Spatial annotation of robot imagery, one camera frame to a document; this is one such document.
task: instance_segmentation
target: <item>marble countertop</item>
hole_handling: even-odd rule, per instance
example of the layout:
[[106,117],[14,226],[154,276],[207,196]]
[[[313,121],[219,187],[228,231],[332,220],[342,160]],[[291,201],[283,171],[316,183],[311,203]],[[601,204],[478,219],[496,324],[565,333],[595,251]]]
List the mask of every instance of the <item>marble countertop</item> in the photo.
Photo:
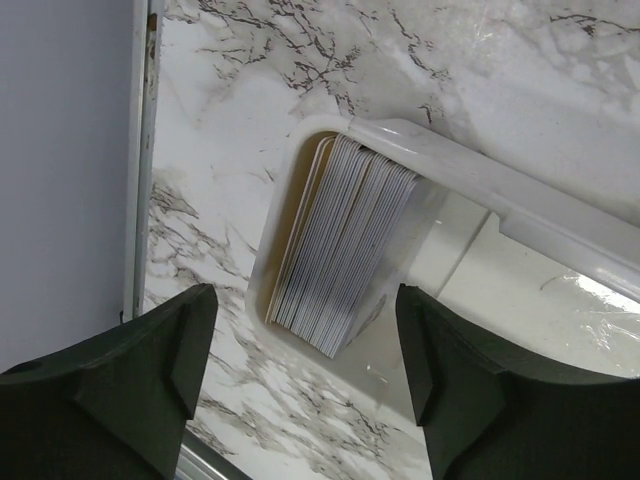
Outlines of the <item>marble countertop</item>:
[[406,118],[640,225],[633,0],[171,0],[160,65],[145,305],[215,285],[189,428],[256,480],[429,478],[421,430],[244,312],[301,118]]

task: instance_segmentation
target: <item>white marble table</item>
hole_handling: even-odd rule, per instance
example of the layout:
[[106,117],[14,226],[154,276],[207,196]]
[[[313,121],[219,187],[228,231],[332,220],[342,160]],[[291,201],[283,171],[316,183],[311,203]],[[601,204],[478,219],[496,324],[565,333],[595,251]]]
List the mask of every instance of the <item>white marble table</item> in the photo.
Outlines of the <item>white marble table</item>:
[[190,428],[256,480],[429,478],[419,429],[244,313],[286,137],[314,113],[402,117],[640,224],[640,4],[167,3],[145,300],[216,286]]

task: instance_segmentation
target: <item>stack of cards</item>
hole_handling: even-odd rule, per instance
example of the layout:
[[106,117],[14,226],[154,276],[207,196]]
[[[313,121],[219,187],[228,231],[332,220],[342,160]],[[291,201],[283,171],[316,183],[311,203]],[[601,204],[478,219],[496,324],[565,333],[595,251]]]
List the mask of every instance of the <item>stack of cards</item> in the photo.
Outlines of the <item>stack of cards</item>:
[[419,182],[414,172],[345,136],[323,139],[266,321],[333,358],[371,317],[363,303]]

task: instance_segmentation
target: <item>rust spot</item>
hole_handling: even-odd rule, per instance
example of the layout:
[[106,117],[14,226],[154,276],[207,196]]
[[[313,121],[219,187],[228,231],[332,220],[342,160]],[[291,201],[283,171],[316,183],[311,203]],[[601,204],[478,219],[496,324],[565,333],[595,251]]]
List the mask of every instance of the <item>rust spot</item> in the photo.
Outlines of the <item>rust spot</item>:
[[158,15],[152,13],[147,18],[147,28],[150,32],[155,32],[158,29]]

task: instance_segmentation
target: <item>gray panel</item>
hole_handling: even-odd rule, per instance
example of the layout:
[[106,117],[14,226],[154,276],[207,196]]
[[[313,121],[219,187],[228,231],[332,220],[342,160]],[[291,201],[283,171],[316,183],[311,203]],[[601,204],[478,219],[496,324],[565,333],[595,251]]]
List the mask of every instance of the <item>gray panel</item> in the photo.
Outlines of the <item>gray panel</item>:
[[0,371],[118,324],[133,7],[0,15]]

